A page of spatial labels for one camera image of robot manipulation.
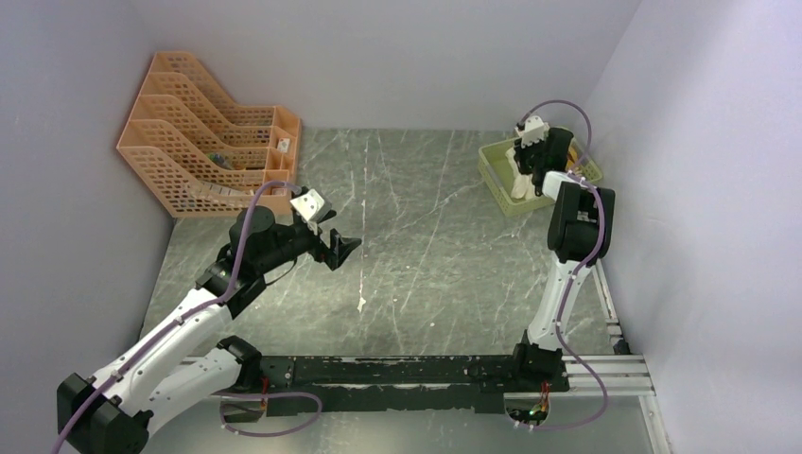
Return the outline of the yellow brown bear towel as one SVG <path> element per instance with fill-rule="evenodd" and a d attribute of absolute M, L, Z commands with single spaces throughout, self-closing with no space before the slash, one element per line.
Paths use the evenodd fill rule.
<path fill-rule="evenodd" d="M 566 171 L 581 174 L 586 158 L 587 156 L 581 149 L 580 144 L 575 139 L 572 139 L 567 149 Z"/>

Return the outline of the orange plastic file organizer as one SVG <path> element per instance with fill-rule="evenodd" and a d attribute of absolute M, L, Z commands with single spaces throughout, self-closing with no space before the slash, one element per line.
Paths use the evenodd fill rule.
<path fill-rule="evenodd" d="M 117 151 L 173 218 L 236 215 L 269 181 L 295 183 L 301 119 L 239 104 L 193 54 L 154 54 Z"/>

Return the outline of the cream white towel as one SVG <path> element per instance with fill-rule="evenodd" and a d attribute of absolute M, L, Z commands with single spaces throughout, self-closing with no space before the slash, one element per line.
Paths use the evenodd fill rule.
<path fill-rule="evenodd" d="M 508 148 L 505 157 L 512 170 L 513 183 L 510 197 L 514 200 L 530 201 L 536 198 L 535 186 L 532 182 L 532 166 L 519 155 L 515 148 Z"/>

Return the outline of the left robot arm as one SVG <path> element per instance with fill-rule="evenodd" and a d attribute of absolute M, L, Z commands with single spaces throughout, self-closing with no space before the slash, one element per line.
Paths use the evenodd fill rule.
<path fill-rule="evenodd" d="M 70 445 L 79 453 L 139 453 L 205 397 L 258 387 L 261 354 L 237 336 L 215 345 L 197 365 L 179 365 L 269 286 L 268 272 L 305 254 L 334 271 L 361 245 L 337 230 L 323 240 L 320 224 L 335 210 L 308 196 L 295 203 L 289 225 L 277 223 L 264 206 L 241 212 L 217 260 L 165 319 L 89 377 L 72 374 L 59 385 L 52 452 Z"/>

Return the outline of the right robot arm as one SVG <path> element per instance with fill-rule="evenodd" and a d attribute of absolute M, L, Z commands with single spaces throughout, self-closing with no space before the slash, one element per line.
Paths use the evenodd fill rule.
<path fill-rule="evenodd" d="M 533 194 L 554 201 L 547 234 L 552 252 L 546 289 L 522 341 L 514 349 L 510 377 L 523 392 L 560 375 L 567 350 L 567 323 L 580 285 L 610 247 L 615 192 L 599 188 L 568 164 L 573 133 L 545 124 L 516 126 L 514 168 Z"/>

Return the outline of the green plastic basket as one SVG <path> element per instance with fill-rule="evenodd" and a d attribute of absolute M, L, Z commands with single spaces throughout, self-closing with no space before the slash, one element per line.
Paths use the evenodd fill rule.
<path fill-rule="evenodd" d="M 501 212 L 508 218 L 540 210 L 555 203 L 554 199 L 546 195 L 536 197 L 530 201 L 514 200 L 510 197 L 513 174 L 505 157 L 505 151 L 514 147 L 515 139 L 510 138 L 481 147 L 478 160 L 478 170 L 481 177 L 496 200 Z M 581 174 L 577 175 L 586 177 L 596 185 L 603 197 L 609 196 L 611 189 L 607 188 L 606 192 L 603 192 L 603 187 L 601 187 L 602 172 L 595 161 L 587 156 L 582 171 Z"/>

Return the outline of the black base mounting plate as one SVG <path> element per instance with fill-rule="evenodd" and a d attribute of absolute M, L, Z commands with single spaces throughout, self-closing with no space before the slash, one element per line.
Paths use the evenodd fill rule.
<path fill-rule="evenodd" d="M 505 412 L 507 393 L 564 393 L 567 367 L 551 380 L 519 373 L 514 354 L 477 356 L 264 356 L 230 390 L 269 397 L 270 416 L 384 410 Z"/>

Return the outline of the aluminium rail frame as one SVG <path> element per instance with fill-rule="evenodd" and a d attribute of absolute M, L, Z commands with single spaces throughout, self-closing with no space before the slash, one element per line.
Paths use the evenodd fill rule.
<path fill-rule="evenodd" d="M 223 426 L 234 433 L 265 416 L 385 410 L 472 410 L 545 429 L 559 397 L 648 404 L 655 389 L 636 355 L 264 356 L 230 345 L 164 369 L 113 366 L 72 376 L 58 390 L 58 423 L 81 453 L 138 453 L 167 422 L 211 396 L 221 398 Z"/>

